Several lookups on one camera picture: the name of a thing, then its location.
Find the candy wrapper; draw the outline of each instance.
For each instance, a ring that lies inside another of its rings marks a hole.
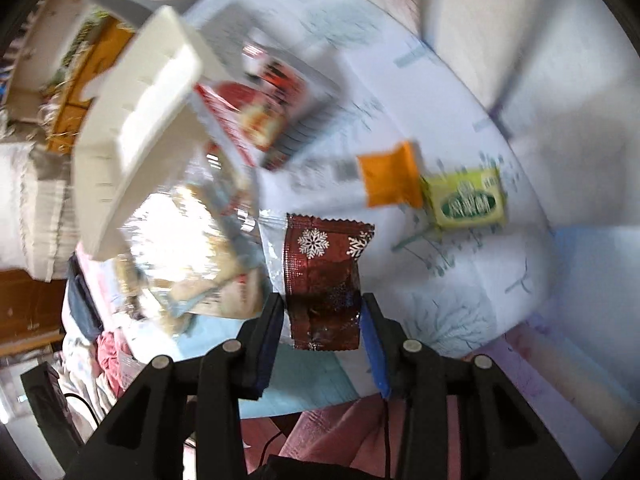
[[[203,80],[196,91],[218,120],[214,140],[232,163],[274,170],[321,134],[320,125],[336,113],[329,105],[338,87],[281,49],[247,41],[238,55],[252,79]]]
[[[260,200],[277,210],[329,214],[407,204],[422,208],[420,172],[410,142],[392,152],[308,159],[279,171],[259,171]]]
[[[357,260],[370,224],[260,213],[260,234],[274,290],[286,296],[283,338],[297,349],[355,350],[360,341]]]
[[[480,227],[506,220],[500,174],[495,168],[428,176],[422,186],[440,229]]]

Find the red packaging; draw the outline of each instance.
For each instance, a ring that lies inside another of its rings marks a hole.
[[[370,224],[287,215],[284,284],[294,347],[355,350],[360,343],[357,259]]]
[[[199,84],[196,90],[240,151],[244,163],[258,166],[260,152],[266,152],[287,125],[282,105],[260,90],[232,81],[215,86]]]

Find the wooden cabinet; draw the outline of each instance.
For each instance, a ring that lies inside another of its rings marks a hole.
[[[47,148],[50,152],[70,153],[76,142],[76,135],[91,106],[91,101],[82,101],[82,89],[97,75],[111,68],[132,38],[133,32],[115,18],[108,18],[102,26],[100,37],[95,44],[82,54],[70,81],[66,83],[60,99],[60,111],[49,137]]]
[[[0,272],[0,345],[59,330],[65,284],[37,282],[24,270]]]

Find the white container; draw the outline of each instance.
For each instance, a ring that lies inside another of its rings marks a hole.
[[[229,79],[171,7],[158,9],[111,70],[74,148],[76,216],[95,260],[122,252],[118,228],[209,138],[186,103],[203,76]]]

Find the snack bag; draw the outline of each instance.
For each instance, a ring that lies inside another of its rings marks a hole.
[[[496,168],[423,178],[422,187],[440,229],[501,224],[506,220]]]
[[[114,313],[124,313],[132,320],[142,317],[138,295],[140,294],[140,274],[131,253],[119,254],[111,261],[117,281],[118,294],[111,299]]]
[[[308,159],[279,171],[258,171],[260,200],[281,210],[329,214],[340,210],[423,205],[420,173],[410,142],[392,152]]]
[[[357,349],[357,260],[373,238],[374,227],[269,212],[261,212],[259,222],[271,282],[286,297],[283,338],[297,349]]]
[[[161,301],[191,300],[244,272],[211,209],[205,190],[180,183],[152,193],[123,225],[136,267]]]
[[[264,273],[261,267],[250,270],[210,291],[188,312],[227,319],[250,319],[262,311],[265,297]]]
[[[281,49],[248,40],[238,56],[246,81],[203,80],[195,90],[217,119],[214,141],[232,163],[240,171],[274,170],[322,133],[321,125],[337,113],[328,105],[337,101],[338,87]]]
[[[169,312],[165,302],[159,301],[147,287],[140,290],[138,302],[142,315],[155,323],[168,336],[178,337],[188,329],[191,323],[191,317],[193,317],[191,314],[175,317]]]

